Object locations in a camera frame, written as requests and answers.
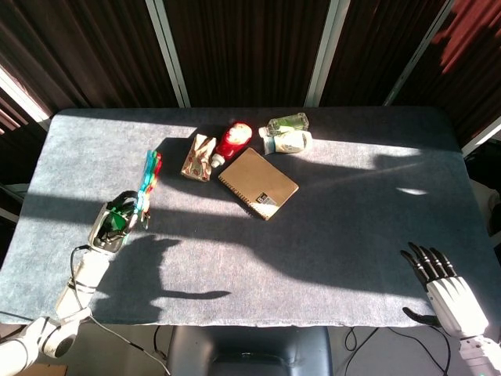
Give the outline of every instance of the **red sauce bottle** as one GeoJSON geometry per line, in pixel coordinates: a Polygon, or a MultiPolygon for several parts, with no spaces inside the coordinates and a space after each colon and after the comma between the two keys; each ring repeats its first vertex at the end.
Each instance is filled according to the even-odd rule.
{"type": "Polygon", "coordinates": [[[211,166],[216,168],[221,166],[235,156],[251,139],[252,129],[247,124],[235,123],[228,129],[216,146],[216,152],[212,156],[211,166]]]}

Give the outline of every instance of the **gray tablecloth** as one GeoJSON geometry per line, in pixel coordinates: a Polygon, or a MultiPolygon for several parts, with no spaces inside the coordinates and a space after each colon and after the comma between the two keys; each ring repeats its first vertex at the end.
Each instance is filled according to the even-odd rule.
{"type": "MultiPolygon", "coordinates": [[[[257,135],[252,141],[262,151],[257,135]]],[[[54,314],[71,250],[103,202],[164,155],[150,230],[136,232],[92,301],[124,324],[409,326],[430,308],[398,251],[445,251],[499,324],[501,272],[443,113],[431,108],[65,110],[55,116],[0,272],[0,320],[54,314]],[[197,133],[254,129],[303,110],[313,150],[267,159],[300,187],[269,221],[218,180],[179,175],[197,133]]]]}

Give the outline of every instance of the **brown notebook cover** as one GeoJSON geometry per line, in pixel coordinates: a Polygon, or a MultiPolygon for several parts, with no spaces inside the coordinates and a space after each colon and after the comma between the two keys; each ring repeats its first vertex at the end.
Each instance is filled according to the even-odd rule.
{"type": "Polygon", "coordinates": [[[299,186],[248,148],[219,175],[232,192],[268,220],[299,186]]]}

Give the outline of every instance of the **notebook label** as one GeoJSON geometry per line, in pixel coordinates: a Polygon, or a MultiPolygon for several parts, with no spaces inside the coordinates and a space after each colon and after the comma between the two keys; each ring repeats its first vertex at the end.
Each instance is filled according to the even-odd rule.
{"type": "Polygon", "coordinates": [[[270,196],[268,196],[266,193],[261,193],[258,198],[256,198],[256,201],[259,204],[265,204],[265,205],[272,205],[272,206],[277,206],[275,200],[273,200],[270,196]]]}

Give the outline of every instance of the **white cable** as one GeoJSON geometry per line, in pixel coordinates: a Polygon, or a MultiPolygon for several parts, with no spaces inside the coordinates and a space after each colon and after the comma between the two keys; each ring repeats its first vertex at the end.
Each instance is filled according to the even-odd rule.
{"type": "MultiPolygon", "coordinates": [[[[81,249],[84,249],[84,248],[81,248],[81,247],[76,247],[72,252],[71,252],[71,257],[70,257],[70,270],[71,270],[71,279],[73,280],[73,283],[74,283],[74,288],[73,288],[73,291],[75,293],[75,298],[77,299],[77,303],[78,305],[80,306],[81,309],[83,309],[81,303],[80,303],[80,299],[78,297],[78,287],[77,287],[77,281],[75,279],[75,271],[74,271],[74,267],[73,267],[73,256],[74,256],[74,253],[76,251],[80,251],[81,249]]],[[[89,308],[88,309],[90,314],[89,314],[89,318],[94,322],[94,324],[96,324],[98,327],[100,327],[101,329],[103,329],[104,331],[107,331],[108,333],[111,333],[113,334],[115,337],[118,337],[119,339],[121,339],[122,341],[124,341],[125,343],[129,344],[130,346],[136,348],[137,350],[141,350],[144,354],[146,354],[148,357],[150,357],[151,359],[155,360],[157,363],[159,363],[162,368],[164,368],[164,371],[167,373],[168,376],[171,376],[171,372],[169,372],[169,370],[167,369],[167,367],[165,366],[165,364],[163,364],[160,360],[158,360],[155,356],[153,356],[152,354],[150,354],[149,352],[147,352],[145,349],[143,349],[141,346],[139,345],[136,345],[135,343],[129,341],[127,338],[125,337],[122,337],[121,335],[119,335],[118,333],[112,331],[111,329],[109,329],[108,327],[105,327],[104,325],[102,325],[98,320],[96,320],[94,318],[94,316],[92,315],[92,311],[91,309],[89,308]]]]}

